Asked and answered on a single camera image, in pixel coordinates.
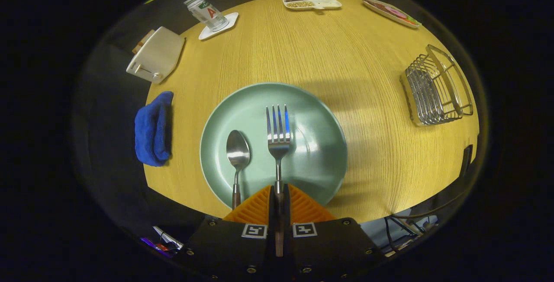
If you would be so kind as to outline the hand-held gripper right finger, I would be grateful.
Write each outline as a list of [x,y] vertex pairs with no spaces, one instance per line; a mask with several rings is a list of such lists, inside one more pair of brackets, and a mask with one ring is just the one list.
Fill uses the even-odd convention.
[[285,248],[298,282],[342,282],[366,276],[383,252],[350,217],[336,218],[307,193],[288,185]]

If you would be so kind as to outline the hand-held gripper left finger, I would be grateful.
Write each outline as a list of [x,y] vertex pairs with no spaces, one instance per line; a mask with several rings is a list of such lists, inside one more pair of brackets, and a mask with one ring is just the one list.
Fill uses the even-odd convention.
[[180,264],[208,281],[261,281],[271,243],[272,191],[264,187],[227,217],[205,217],[181,248]]

